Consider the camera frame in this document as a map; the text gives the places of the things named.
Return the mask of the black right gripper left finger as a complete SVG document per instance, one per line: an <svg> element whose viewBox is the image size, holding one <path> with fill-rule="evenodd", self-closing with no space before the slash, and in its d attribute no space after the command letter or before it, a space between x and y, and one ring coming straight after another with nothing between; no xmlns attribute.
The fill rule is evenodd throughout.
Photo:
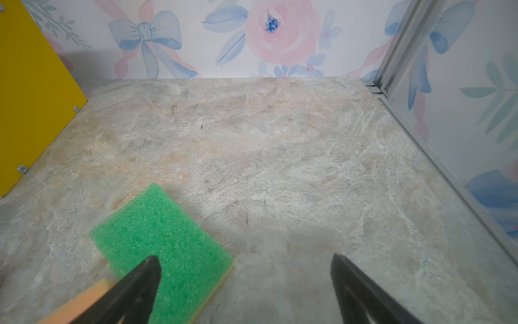
<svg viewBox="0 0 518 324"><path fill-rule="evenodd" d="M149 322L161 281L157 256L148 256L73 323Z"/></svg>

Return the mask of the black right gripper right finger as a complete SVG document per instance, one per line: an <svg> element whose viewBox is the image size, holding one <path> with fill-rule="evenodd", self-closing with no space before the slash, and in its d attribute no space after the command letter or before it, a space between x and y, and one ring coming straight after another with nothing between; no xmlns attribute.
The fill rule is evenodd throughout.
<svg viewBox="0 0 518 324"><path fill-rule="evenodd" d="M335 254L330 276L344 323L420 323L344 255Z"/></svg>

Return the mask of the pink orange sponge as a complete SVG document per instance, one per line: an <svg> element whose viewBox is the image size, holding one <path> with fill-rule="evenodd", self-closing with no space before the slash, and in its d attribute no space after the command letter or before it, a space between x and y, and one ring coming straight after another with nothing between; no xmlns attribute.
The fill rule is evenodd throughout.
<svg viewBox="0 0 518 324"><path fill-rule="evenodd" d="M112 289L114 285L115 282L111 282L108 279L100 280L94 286L78 294L75 298L40 320L38 324L71 323L89 307L93 306L94 303Z"/></svg>

